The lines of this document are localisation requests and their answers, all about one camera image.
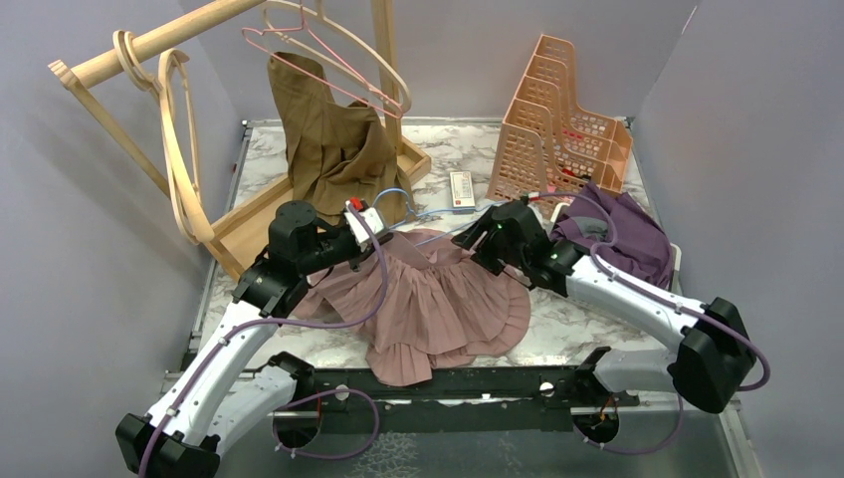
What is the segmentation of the blue wire hanger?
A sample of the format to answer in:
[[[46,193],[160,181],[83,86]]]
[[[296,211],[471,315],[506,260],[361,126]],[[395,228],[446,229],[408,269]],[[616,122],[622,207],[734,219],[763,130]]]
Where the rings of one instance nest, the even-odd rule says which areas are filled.
[[[378,208],[378,202],[380,201],[380,199],[383,196],[386,196],[386,195],[391,194],[391,193],[401,194],[403,196],[404,201],[405,201],[406,211],[405,211],[405,215],[404,215],[404,217],[401,221],[396,222],[396,223],[387,227],[387,229],[390,232],[397,231],[400,227],[404,226],[405,224],[411,224],[411,223],[418,222],[420,218],[425,219],[429,216],[440,216],[440,215],[445,214],[445,213],[457,215],[459,212],[466,212],[466,213],[469,213],[473,217],[472,220],[470,220],[466,223],[460,224],[460,225],[458,225],[458,226],[456,226],[456,227],[454,227],[450,230],[447,230],[445,232],[441,232],[438,235],[435,235],[433,238],[426,239],[426,240],[423,240],[422,242],[417,243],[417,246],[421,246],[421,245],[433,242],[434,240],[443,238],[445,236],[452,235],[452,234],[455,234],[457,232],[463,231],[463,230],[467,229],[468,227],[470,227],[471,225],[474,224],[474,222],[476,221],[476,218],[475,218],[476,214],[480,215],[482,213],[485,213],[488,209],[492,208],[493,206],[500,206],[500,205],[504,204],[504,201],[494,201],[494,202],[491,202],[487,205],[480,206],[480,207],[474,207],[474,208],[470,208],[470,209],[460,209],[460,208],[456,208],[456,207],[446,207],[446,208],[439,208],[439,209],[432,209],[432,210],[427,210],[427,211],[423,211],[423,212],[418,212],[416,209],[414,209],[410,205],[411,196],[410,196],[409,192],[407,192],[406,190],[399,188],[399,187],[390,187],[390,188],[383,189],[382,191],[380,191],[376,194],[375,198],[371,202],[371,207],[377,209]]]

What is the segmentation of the brown skirt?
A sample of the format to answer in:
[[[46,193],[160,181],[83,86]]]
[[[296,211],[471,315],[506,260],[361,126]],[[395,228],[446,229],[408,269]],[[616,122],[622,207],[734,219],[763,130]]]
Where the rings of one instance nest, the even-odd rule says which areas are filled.
[[[286,137],[293,198],[310,203],[330,224],[345,201],[374,203],[388,225],[415,206],[412,184],[375,109],[338,104],[320,63],[278,52],[268,62],[269,83]]]

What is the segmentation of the pink skirt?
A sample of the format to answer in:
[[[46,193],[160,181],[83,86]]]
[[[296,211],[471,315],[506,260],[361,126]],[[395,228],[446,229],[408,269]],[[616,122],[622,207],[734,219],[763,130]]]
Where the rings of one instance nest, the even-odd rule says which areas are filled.
[[[436,368],[501,356],[526,335],[528,290],[489,273],[450,238],[424,228],[397,231],[382,249],[388,272],[384,299],[377,258],[371,256],[358,271],[341,264],[330,274],[313,274],[314,287],[293,312],[300,320],[336,312],[350,323],[376,309],[356,331],[368,342],[366,361],[380,382],[424,382]]]

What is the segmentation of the pink wire hanger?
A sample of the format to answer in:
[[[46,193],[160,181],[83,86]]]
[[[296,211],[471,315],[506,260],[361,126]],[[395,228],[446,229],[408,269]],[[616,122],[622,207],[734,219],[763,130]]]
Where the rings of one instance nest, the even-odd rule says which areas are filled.
[[[287,60],[287,59],[285,59],[285,58],[281,57],[281,56],[279,55],[279,53],[277,53],[277,52],[275,52],[275,51],[273,51],[272,49],[270,49],[270,48],[269,48],[269,40],[270,40],[271,38],[277,38],[277,39],[281,40],[282,42],[284,42],[284,41],[283,41],[283,40],[282,40],[279,36],[277,36],[276,34],[273,34],[273,33],[264,33],[264,30],[265,30],[265,29],[266,29],[265,24],[264,24],[264,27],[263,27],[262,29],[259,29],[259,28],[254,28],[254,27],[244,27],[244,28],[242,28],[242,29],[241,29],[241,35],[243,36],[243,39],[244,39],[244,40],[245,40],[245,41],[246,41],[249,45],[251,45],[252,47],[254,47],[254,48],[258,49],[259,51],[261,51],[261,52],[263,52],[263,53],[268,54],[268,55],[269,55],[270,57],[272,57],[272,58],[275,58],[275,59],[277,59],[277,60],[279,60],[279,61],[281,61],[281,62],[283,62],[283,63],[285,63],[285,64],[287,64],[287,65],[290,65],[290,64],[291,64],[291,62],[290,62],[289,60]],[[292,32],[292,33],[290,33],[290,36],[291,36],[293,39],[296,39],[296,40],[298,40],[298,41],[300,41],[300,42],[302,42],[302,43],[304,43],[304,44],[306,44],[306,45],[308,45],[308,46],[310,46],[310,47],[314,48],[315,50],[320,50],[320,49],[321,49],[321,46],[320,46],[320,45],[319,45],[319,44],[318,44],[318,43],[317,43],[317,42],[316,42],[316,41],[315,41],[315,40],[314,40],[314,39],[313,39],[313,38],[312,38],[312,37],[311,37],[311,36],[310,36],[307,32],[305,32],[305,31]],[[292,45],[292,46],[294,46],[294,47],[296,47],[296,48],[298,48],[298,49],[302,50],[302,51],[303,51],[303,52],[305,52],[305,53],[310,54],[310,55],[311,55],[312,57],[314,57],[316,60],[320,61],[323,65],[325,65],[325,66],[329,66],[329,67],[333,68],[335,71],[337,71],[338,73],[340,73],[340,74],[342,74],[342,75],[344,75],[344,76],[345,76],[345,74],[343,74],[343,73],[341,73],[340,71],[338,71],[338,70],[337,70],[337,69],[336,69],[333,65],[331,65],[331,64],[329,64],[329,63],[327,63],[326,61],[324,61],[322,58],[320,58],[320,57],[316,56],[315,54],[313,54],[313,53],[311,53],[311,52],[308,52],[308,51],[305,51],[305,50],[303,50],[303,49],[301,49],[301,48],[299,48],[299,47],[297,47],[297,46],[295,46],[295,45]],[[379,111],[379,112],[381,112],[381,113],[382,113],[381,109],[384,109],[384,104],[382,103],[382,101],[380,101],[380,102],[381,102],[381,105],[380,105],[380,106],[378,106],[378,107],[376,107],[375,109],[376,109],[377,111]]]

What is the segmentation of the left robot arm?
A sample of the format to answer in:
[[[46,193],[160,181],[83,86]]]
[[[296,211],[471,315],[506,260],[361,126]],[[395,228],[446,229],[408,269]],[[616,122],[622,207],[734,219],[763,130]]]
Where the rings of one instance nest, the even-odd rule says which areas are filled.
[[[375,254],[389,229],[364,201],[345,203],[342,221],[324,222],[301,200],[282,204],[269,243],[240,277],[212,338],[178,381],[144,415],[127,414],[115,436],[126,467],[139,477],[212,477],[223,455],[268,414],[312,399],[313,383],[288,365],[267,364],[232,388],[250,359],[310,289],[312,274]]]

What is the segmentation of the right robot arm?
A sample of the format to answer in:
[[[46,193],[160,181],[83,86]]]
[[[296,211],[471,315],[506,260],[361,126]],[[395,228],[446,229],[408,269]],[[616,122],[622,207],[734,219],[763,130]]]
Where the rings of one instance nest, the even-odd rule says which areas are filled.
[[[574,379],[576,396],[597,405],[613,392],[675,392],[708,413],[722,412],[756,364],[767,383],[770,368],[750,341],[736,305],[707,304],[644,282],[569,240],[551,240],[529,204],[530,194],[490,207],[453,237],[472,260],[494,275],[512,266],[532,288],[595,306],[655,338],[659,350],[595,352]]]

